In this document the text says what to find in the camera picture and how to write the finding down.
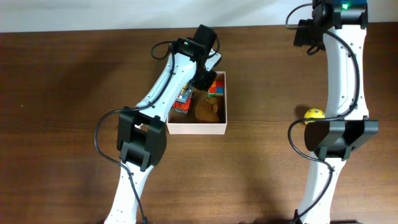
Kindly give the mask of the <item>brown plush toy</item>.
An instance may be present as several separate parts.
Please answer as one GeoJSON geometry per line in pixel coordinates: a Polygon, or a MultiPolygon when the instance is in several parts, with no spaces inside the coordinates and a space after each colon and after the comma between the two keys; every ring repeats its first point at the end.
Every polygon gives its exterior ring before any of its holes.
{"type": "Polygon", "coordinates": [[[223,99],[219,96],[201,99],[194,107],[195,119],[201,123],[219,123],[223,99]]]}

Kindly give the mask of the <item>red grey toy truck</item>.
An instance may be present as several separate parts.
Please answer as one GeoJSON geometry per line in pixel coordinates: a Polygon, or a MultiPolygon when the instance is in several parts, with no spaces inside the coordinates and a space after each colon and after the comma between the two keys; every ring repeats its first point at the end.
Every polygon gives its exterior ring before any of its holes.
{"type": "Polygon", "coordinates": [[[193,87],[187,83],[178,95],[172,109],[179,113],[187,114],[192,105],[193,87]]]}

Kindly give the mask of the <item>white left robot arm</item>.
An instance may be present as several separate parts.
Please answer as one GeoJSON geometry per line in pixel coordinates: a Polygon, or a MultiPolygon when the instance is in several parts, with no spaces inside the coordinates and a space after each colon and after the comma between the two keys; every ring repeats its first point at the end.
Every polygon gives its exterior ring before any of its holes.
{"type": "Polygon", "coordinates": [[[133,108],[113,110],[119,115],[116,146],[121,168],[116,194],[105,223],[136,223],[144,210],[140,201],[145,182],[167,147],[166,119],[185,86],[207,91],[216,79],[213,67],[222,55],[216,32],[200,25],[193,37],[167,41],[167,64],[150,92],[133,108]]]}

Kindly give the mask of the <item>multicolour puzzle cube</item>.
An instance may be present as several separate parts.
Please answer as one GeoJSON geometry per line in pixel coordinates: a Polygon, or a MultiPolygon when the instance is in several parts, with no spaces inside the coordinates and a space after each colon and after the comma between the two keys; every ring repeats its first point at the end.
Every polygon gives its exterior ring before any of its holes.
{"type": "Polygon", "coordinates": [[[224,95],[224,81],[215,80],[208,90],[209,97],[217,97],[224,95]]]}

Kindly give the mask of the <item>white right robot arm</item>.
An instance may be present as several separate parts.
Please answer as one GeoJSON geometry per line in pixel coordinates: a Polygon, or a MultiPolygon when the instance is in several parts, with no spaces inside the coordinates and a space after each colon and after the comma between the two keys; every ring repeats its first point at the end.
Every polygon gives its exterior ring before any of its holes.
{"type": "Polygon", "coordinates": [[[305,123],[307,152],[293,150],[310,161],[304,197],[292,223],[330,223],[330,208],[338,177],[355,150],[378,132],[369,118],[363,88],[363,49],[368,27],[366,0],[320,0],[309,3],[312,16],[295,30],[294,45],[319,50],[328,60],[326,111],[312,110],[305,123]]]}

